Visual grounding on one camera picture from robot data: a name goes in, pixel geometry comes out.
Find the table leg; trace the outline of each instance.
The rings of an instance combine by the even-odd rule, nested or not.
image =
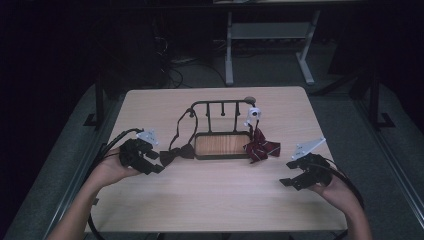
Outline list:
[[[315,11],[314,16],[312,17],[312,21],[309,25],[308,31],[306,33],[305,46],[303,47],[303,50],[301,52],[296,53],[297,61],[299,63],[300,69],[302,70],[306,84],[308,85],[315,84],[315,81],[312,77],[311,71],[309,70],[308,64],[306,63],[306,55],[308,54],[309,47],[311,45],[312,38],[315,33],[320,12],[320,10]]]

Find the white camera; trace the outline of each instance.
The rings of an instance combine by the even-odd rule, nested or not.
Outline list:
[[[247,113],[246,121],[244,122],[244,126],[248,126],[252,119],[259,120],[261,118],[261,110],[259,108],[249,108],[249,112]]]

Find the table top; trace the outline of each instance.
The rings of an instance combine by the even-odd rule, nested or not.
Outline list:
[[[159,174],[138,175],[108,186],[98,194],[92,216],[99,231],[125,232],[246,232],[312,231],[346,229],[344,215],[309,190],[284,187],[279,179],[293,178],[290,170],[296,144],[323,136],[303,88],[209,88],[134,90],[128,92],[111,134],[111,140],[131,128],[154,129],[165,151],[176,133],[179,117],[201,100],[256,99],[262,115],[258,127],[268,141],[281,143],[280,157],[250,164],[249,159],[197,160],[177,157]],[[237,130],[249,105],[240,104]],[[202,107],[195,107],[198,132],[207,132]],[[232,131],[233,109],[211,105],[213,131]],[[187,143],[194,119],[180,123],[180,137],[173,147]],[[332,158],[324,143],[314,153]]]

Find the red cloth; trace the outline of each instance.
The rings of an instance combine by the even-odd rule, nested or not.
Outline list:
[[[253,133],[253,140],[244,145],[243,148],[249,157],[255,163],[261,160],[268,159],[268,155],[278,157],[280,156],[281,144],[277,142],[270,142],[265,139],[262,131],[256,127]]]

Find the metal frame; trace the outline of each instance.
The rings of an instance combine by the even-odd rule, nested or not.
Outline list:
[[[306,56],[311,46],[319,19],[320,10],[313,14],[311,22],[296,23],[233,23],[232,12],[228,12],[227,22],[227,52],[225,55],[225,84],[234,84],[233,62],[231,58],[232,39],[283,39],[283,38],[304,38],[305,45],[302,51],[296,53],[306,84],[313,85],[315,81],[312,77],[309,66],[306,63]]]
[[[196,133],[195,141],[198,137],[201,136],[223,136],[223,135],[246,135],[251,137],[251,134],[247,131],[237,131],[237,118],[240,116],[240,103],[246,103],[255,107],[256,100],[252,97],[246,97],[244,100],[213,100],[213,101],[197,101],[191,105],[191,109],[194,111],[194,107],[199,104],[206,105],[206,117],[208,119],[208,131]],[[211,112],[210,105],[211,104],[220,104],[221,105],[221,116],[225,116],[225,104],[226,103],[235,103],[234,109],[234,129],[233,131],[228,132],[213,132],[212,131],[212,123],[211,123]],[[240,158],[249,158],[247,154],[221,154],[221,155],[198,155],[195,149],[195,156],[198,160],[213,160],[213,159],[240,159]]]

